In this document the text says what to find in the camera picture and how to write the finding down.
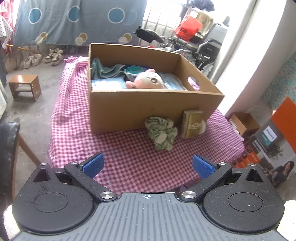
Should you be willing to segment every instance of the philips logo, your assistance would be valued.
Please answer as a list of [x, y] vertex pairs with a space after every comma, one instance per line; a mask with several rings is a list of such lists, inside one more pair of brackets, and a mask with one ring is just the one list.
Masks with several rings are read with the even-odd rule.
[[263, 133], [266, 135], [266, 137], [268, 138], [268, 140], [270, 140], [271, 142], [273, 142], [276, 138], [277, 135], [274, 133], [274, 131], [270, 128], [270, 126], [268, 126]]

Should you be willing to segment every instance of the black chair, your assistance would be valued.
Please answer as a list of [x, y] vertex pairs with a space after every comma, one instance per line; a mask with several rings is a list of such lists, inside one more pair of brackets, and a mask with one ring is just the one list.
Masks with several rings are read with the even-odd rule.
[[4, 224], [3, 212], [15, 198], [15, 168], [18, 147], [36, 164], [41, 162], [20, 135], [20, 124], [8, 122], [0, 125], [0, 237], [8, 240]]

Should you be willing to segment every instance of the gray plastic surface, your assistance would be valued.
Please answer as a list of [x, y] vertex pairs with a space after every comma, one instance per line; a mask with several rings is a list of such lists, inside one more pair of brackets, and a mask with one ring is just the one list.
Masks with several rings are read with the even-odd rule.
[[224, 231], [210, 223], [193, 203], [173, 193], [123, 193], [101, 203], [93, 216], [67, 233], [39, 236], [20, 232], [14, 241], [284, 241], [275, 230], [258, 235]]

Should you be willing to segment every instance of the white sneaker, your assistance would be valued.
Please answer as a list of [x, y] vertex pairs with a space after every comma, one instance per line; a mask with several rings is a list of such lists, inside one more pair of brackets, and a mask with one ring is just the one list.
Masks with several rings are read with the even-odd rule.
[[31, 66], [32, 60], [33, 60], [33, 56], [29, 56], [28, 58], [25, 59], [25, 62], [24, 62], [25, 69], [28, 69]]
[[58, 65], [61, 60], [63, 59], [63, 50], [60, 49], [57, 53], [55, 53], [53, 55], [53, 58], [52, 58], [52, 65]]
[[46, 56], [45, 58], [44, 58], [44, 62], [45, 63], [50, 63], [51, 61], [52, 61], [52, 58], [53, 58], [53, 55], [55, 54], [55, 53], [57, 53], [59, 51], [59, 48], [56, 48], [56, 49], [50, 49], [49, 50], [49, 54], [48, 54], [48, 56]]
[[42, 59], [41, 54], [33, 54], [32, 65], [33, 66], [38, 65], [40, 63], [41, 59]]

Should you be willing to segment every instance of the plush toy ear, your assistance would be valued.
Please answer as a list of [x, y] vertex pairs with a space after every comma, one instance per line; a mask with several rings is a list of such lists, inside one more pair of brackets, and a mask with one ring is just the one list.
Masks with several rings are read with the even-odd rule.
[[154, 69], [148, 69], [146, 72], [156, 72]]
[[131, 82], [131, 81], [127, 81], [126, 82], [126, 87], [128, 88], [128, 89], [131, 89], [131, 88], [135, 88], [136, 87], [136, 85], [135, 85], [135, 83], [133, 83], [133, 82]]

